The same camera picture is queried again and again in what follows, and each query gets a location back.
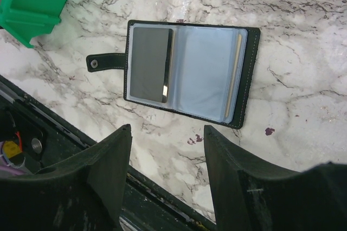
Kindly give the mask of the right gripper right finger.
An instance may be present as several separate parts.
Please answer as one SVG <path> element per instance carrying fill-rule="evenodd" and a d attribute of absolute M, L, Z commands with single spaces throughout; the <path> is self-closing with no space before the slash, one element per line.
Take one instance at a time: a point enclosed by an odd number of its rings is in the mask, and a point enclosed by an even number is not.
<path fill-rule="evenodd" d="M 346 165 L 285 169 L 210 125 L 204 152 L 218 230 L 346 230 Z"/>

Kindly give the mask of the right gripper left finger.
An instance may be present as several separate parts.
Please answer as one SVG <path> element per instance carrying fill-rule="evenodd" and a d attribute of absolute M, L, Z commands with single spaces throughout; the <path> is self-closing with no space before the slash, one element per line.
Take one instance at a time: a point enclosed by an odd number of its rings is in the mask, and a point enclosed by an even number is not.
<path fill-rule="evenodd" d="M 33 175 L 1 179 L 1 230 L 121 230 L 131 145 L 126 124 Z"/>

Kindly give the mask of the gold credit card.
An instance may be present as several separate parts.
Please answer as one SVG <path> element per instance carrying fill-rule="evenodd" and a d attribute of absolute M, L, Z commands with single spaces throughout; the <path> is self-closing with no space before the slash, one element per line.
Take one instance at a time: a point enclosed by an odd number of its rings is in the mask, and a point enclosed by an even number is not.
<path fill-rule="evenodd" d="M 240 34 L 237 35 L 237 44 L 236 44 L 236 52 L 235 52 L 235 60 L 233 63 L 233 70 L 231 74 L 231 81 L 230 81 L 230 86 L 229 86 L 229 92 L 228 92 L 228 99 L 226 103 L 226 110 L 224 117 L 227 118 L 229 116 L 229 110 L 230 110 L 230 103 L 232 99 L 232 93 L 233 93 L 233 87 L 234 87 L 234 81 L 235 81 L 235 73 L 237 69 L 237 63 L 239 59 L 239 52 L 240 52 L 240 47 L 241 47 L 241 41 L 242 41 L 242 36 Z"/>

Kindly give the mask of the black card holder wallet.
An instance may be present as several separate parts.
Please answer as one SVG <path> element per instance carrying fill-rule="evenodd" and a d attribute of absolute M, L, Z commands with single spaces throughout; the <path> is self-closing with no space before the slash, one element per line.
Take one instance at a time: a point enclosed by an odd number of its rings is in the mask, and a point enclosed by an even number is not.
<path fill-rule="evenodd" d="M 166 103 L 130 96 L 133 29 L 136 27 L 174 31 Z M 229 116 L 225 118 L 238 34 L 242 41 Z M 123 96 L 127 101 L 240 129 L 245 119 L 260 35 L 260 29 L 252 27 L 130 20 L 125 51 L 89 55 L 86 66 L 91 73 L 123 70 Z"/>

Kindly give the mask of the green plastic bin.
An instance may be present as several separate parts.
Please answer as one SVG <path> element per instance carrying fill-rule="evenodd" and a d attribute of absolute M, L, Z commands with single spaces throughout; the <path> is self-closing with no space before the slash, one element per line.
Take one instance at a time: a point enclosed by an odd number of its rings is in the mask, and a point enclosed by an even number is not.
<path fill-rule="evenodd" d="M 61 22 L 67 0 L 1 0 L 1 28 L 24 46 L 32 48 L 32 38 L 50 34 Z"/>

